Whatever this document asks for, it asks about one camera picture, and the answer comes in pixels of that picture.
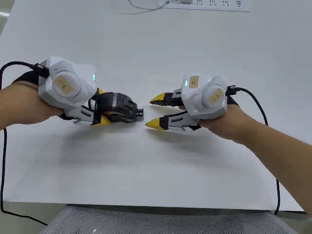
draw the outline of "tan sticker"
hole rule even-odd
[[[210,102],[211,105],[214,105],[217,101],[220,100],[224,96],[224,92],[221,89],[217,89],[214,94],[212,94],[208,98],[208,102]]]
[[[190,89],[194,89],[198,87],[199,76],[193,76],[190,78]]]
[[[74,89],[70,85],[70,83],[67,82],[66,78],[64,76],[59,76],[54,80],[54,83],[63,91],[65,95],[71,93]]]

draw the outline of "person's right hand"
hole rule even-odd
[[[216,119],[201,120],[199,125],[208,128],[221,138],[242,143],[249,134],[252,134],[256,123],[258,122],[238,106],[228,105],[225,115]]]

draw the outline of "floor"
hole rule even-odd
[[[10,13],[13,4],[14,0],[2,0],[0,2],[0,35],[7,21],[7,15]],[[64,206],[64,204],[46,203],[4,203],[6,210],[16,212],[18,214],[31,215],[47,223],[50,222],[57,215],[57,213],[64,208]],[[312,220],[305,214],[280,212],[279,217],[299,234],[312,233]],[[39,233],[43,228],[44,226],[25,218],[0,214],[0,233],[35,234]]]

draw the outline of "hand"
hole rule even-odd
[[[199,125],[208,128],[211,132],[221,138],[233,140],[237,143],[252,133],[256,120],[245,114],[238,106],[228,105],[225,115],[209,120],[201,120]]]
[[[38,86],[26,81],[16,82],[0,92],[1,127],[42,122],[63,110],[50,106],[38,96]]]

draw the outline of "black cable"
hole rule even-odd
[[[23,66],[26,66],[26,67],[29,67],[31,69],[42,69],[42,68],[39,68],[37,66],[37,64],[35,65],[32,65],[32,64],[29,64],[29,63],[26,63],[26,62],[18,62],[18,61],[14,61],[14,62],[9,62],[7,63],[6,65],[4,65],[1,69],[0,69],[0,90],[2,89],[2,76],[3,76],[3,71],[9,67],[9,66],[12,66],[12,65],[23,65]],[[13,216],[17,216],[17,217],[21,217],[21,218],[28,218],[28,219],[31,219],[35,222],[38,222],[40,224],[43,224],[45,226],[48,226],[48,224],[40,221],[39,219],[36,219],[36,218],[33,218],[31,216],[27,216],[27,215],[20,215],[20,214],[16,214],[16,213],[13,213],[13,212],[9,212],[9,211],[6,211],[4,210],[4,207],[3,207],[3,191],[4,191],[4,179],[5,179],[5,158],[6,158],[6,146],[7,146],[7,138],[8,138],[8,135],[7,135],[7,130],[6,128],[3,130],[4,132],[4,140],[3,140],[3,154],[2,154],[2,174],[1,174],[1,190],[0,190],[0,209],[1,209],[1,212],[5,213],[5,214],[8,214],[8,215],[13,215]]]
[[[252,94],[252,92],[250,92],[250,91],[247,90],[247,89],[240,88],[240,87],[237,87],[237,88],[235,87],[234,89],[235,89],[235,92],[236,92],[236,91],[243,91],[243,92],[249,94],[249,95],[253,98],[253,100],[255,101],[255,103],[257,104],[257,106],[259,107],[259,109],[260,109],[260,111],[261,111],[261,113],[262,113],[262,115],[263,115],[265,125],[268,126],[268,119],[267,119],[267,116],[265,115],[264,110],[262,109],[262,107],[261,107],[259,101],[258,101],[257,98]],[[278,179],[276,179],[276,189],[277,189],[277,206],[276,206],[276,210],[275,210],[275,212],[274,212],[274,215],[277,215],[277,213],[279,212],[279,207],[280,207],[280,204],[281,204],[281,196],[280,196],[279,181],[278,181]]]

